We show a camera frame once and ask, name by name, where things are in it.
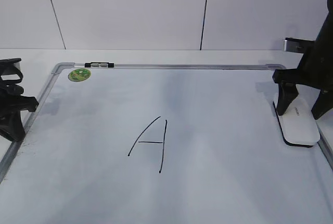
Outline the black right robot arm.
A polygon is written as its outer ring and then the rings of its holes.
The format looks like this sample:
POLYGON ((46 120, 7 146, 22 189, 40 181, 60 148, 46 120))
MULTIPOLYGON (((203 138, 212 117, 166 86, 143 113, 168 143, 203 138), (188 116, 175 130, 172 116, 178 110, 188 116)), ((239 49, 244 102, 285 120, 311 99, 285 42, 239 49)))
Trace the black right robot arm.
POLYGON ((296 85, 319 89, 311 113, 319 119, 332 109, 332 0, 327 0, 328 14, 317 38, 309 45, 295 69, 276 69, 273 81, 278 84, 276 112, 282 116, 299 95, 296 85))

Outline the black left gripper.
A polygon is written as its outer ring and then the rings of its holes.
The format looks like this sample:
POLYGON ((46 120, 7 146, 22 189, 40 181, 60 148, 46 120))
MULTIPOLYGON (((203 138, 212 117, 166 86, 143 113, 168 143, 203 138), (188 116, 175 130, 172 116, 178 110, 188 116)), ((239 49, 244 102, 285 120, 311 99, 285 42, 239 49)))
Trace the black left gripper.
POLYGON ((10 81, 1 81, 1 136, 9 141, 22 141, 25 130, 20 112, 35 112, 39 102, 23 96, 24 88, 10 81))

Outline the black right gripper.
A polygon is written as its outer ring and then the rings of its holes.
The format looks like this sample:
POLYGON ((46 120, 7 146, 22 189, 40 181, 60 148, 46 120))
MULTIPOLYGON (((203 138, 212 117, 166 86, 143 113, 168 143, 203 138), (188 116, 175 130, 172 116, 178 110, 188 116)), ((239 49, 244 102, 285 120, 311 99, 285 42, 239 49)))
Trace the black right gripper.
POLYGON ((286 112, 289 105, 299 95, 296 84, 320 89, 311 109, 315 120, 332 109, 332 74, 322 72, 313 74, 300 69, 276 69, 272 78, 278 84, 276 110, 279 116, 286 112))

